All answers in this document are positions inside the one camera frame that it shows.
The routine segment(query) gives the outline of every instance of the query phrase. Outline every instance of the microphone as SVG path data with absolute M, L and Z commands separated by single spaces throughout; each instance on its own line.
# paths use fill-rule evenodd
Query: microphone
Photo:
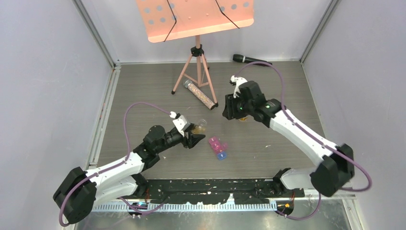
M 234 54 L 233 55 L 233 61 L 241 62 L 241 63 L 250 63 L 250 62 L 254 62 L 254 61 L 268 62 L 268 61 L 264 61 L 264 60 L 260 60 L 260 59 L 255 59 L 255 58 L 252 58 L 252 57 L 246 57 L 246 56 L 241 55 L 241 54 Z

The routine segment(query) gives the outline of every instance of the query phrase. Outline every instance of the white wall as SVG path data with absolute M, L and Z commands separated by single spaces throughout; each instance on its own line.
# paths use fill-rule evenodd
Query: white wall
M 135 0 L 83 0 L 112 56 L 121 62 L 185 61 L 194 38 L 150 43 Z M 268 60 L 299 59 L 330 0 L 255 0 L 252 26 L 202 35 L 207 58 L 241 53 Z
M 0 229 L 60 229 L 111 69 L 70 0 L 2 0 L 0 28 Z
M 305 61 L 325 134 L 373 179 L 357 194 L 372 230 L 406 225 L 406 2 L 341 1 Z M 366 180 L 360 171 L 357 188 Z

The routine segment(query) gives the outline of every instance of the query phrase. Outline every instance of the music stand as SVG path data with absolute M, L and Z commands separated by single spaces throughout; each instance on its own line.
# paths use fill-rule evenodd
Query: music stand
M 200 43 L 200 35 L 250 26 L 254 23 L 254 0 L 135 0 L 143 19 L 148 40 L 152 43 L 195 36 L 196 46 L 172 90 L 175 93 L 183 76 L 198 87 L 210 86 L 214 103 L 218 102 L 210 79 L 209 67 Z M 197 80 L 185 74 L 192 57 L 196 57 Z M 201 58 L 207 76 L 203 83 Z

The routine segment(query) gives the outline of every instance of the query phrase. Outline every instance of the white robotic arm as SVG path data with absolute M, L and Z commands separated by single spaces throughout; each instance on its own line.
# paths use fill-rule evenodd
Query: white robotic arm
M 321 137 L 299 121 L 289 109 L 283 110 L 278 100 L 266 100 L 256 82 L 232 76 L 230 83 L 236 88 L 233 94 L 226 95 L 224 117 L 231 120 L 253 116 L 256 121 L 285 136 L 317 167 L 304 170 L 286 169 L 279 179 L 287 189 L 315 188 L 325 196 L 332 196 L 354 176 L 354 166 L 332 151 L 337 150 L 353 158 L 349 146 L 338 146 Z
M 205 137 L 193 134 L 195 125 L 184 116 L 171 112 L 170 117 L 175 128 L 165 132 L 162 126 L 152 126 L 143 142 L 125 157 L 96 169 L 77 167 L 69 172 L 53 199 L 70 224 L 84 219 L 93 207 L 118 197 L 143 196 L 147 181 L 140 173 L 159 161 L 159 153 L 178 144 L 191 149 Z

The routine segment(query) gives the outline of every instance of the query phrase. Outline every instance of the microphone head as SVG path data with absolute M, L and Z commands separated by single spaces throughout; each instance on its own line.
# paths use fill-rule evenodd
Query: microphone head
M 244 59 L 244 56 L 241 55 L 241 54 L 234 54 L 233 55 L 233 61 L 242 62 L 243 59 Z

